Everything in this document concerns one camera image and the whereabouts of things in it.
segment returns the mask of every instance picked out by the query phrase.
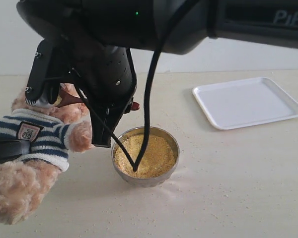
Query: plush fur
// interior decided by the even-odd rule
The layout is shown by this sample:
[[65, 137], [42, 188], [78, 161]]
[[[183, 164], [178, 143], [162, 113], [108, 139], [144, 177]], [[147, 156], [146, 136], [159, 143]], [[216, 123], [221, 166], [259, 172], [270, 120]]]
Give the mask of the plush fur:
[[[65, 86], [65, 91], [78, 96], [73, 85]], [[11, 109], [29, 109], [44, 113], [65, 124], [77, 122], [88, 114], [84, 104], [51, 109], [31, 107], [25, 103], [24, 90], [13, 101]], [[91, 123], [79, 123], [70, 135], [71, 151], [84, 152], [93, 148], [91, 140]], [[26, 220], [39, 207], [60, 174], [59, 168], [39, 160], [0, 164], [0, 224], [13, 225]]]

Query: teddy bear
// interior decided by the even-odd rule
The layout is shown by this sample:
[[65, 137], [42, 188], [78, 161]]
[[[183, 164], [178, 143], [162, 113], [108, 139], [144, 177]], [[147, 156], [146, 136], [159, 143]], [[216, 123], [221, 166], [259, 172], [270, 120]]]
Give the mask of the teddy bear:
[[[72, 84], [62, 84], [61, 91], [79, 99]], [[33, 107], [26, 104], [23, 88], [12, 102], [12, 114], [0, 118], [3, 138], [31, 141], [29, 154], [0, 164], [0, 224], [28, 219], [68, 169], [68, 151], [82, 153], [94, 147], [91, 123], [78, 122], [89, 113], [79, 102], [69, 100], [49, 109]]]

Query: black strap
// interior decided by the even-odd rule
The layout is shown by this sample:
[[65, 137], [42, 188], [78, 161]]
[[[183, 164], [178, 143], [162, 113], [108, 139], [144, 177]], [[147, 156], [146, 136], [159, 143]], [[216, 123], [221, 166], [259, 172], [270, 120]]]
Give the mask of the black strap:
[[3, 140], [0, 139], [0, 164], [12, 161], [31, 152], [29, 140]]

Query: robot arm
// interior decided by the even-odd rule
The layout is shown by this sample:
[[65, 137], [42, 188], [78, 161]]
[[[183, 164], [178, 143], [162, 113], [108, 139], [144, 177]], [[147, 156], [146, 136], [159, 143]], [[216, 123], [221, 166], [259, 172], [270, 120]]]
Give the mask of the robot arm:
[[[20, 0], [18, 13], [44, 38], [29, 77], [27, 102], [51, 106], [59, 83], [72, 82], [75, 73], [94, 111], [114, 131], [129, 112], [136, 89], [130, 48], [154, 51], [185, 1]], [[200, 0], [162, 51], [183, 55], [207, 37], [298, 49], [298, 0]], [[110, 147], [110, 134], [91, 120], [93, 144]]]

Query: white wall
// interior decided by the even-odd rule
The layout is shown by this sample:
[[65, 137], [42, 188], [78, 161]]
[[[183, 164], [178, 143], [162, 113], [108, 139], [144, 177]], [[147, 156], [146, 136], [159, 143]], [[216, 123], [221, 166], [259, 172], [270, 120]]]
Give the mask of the white wall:
[[[41, 38], [18, 16], [17, 0], [0, 0], [0, 75], [28, 74]], [[147, 72], [152, 53], [134, 50], [137, 72]], [[158, 72], [298, 69], [298, 50], [206, 39], [185, 56], [162, 55]]]

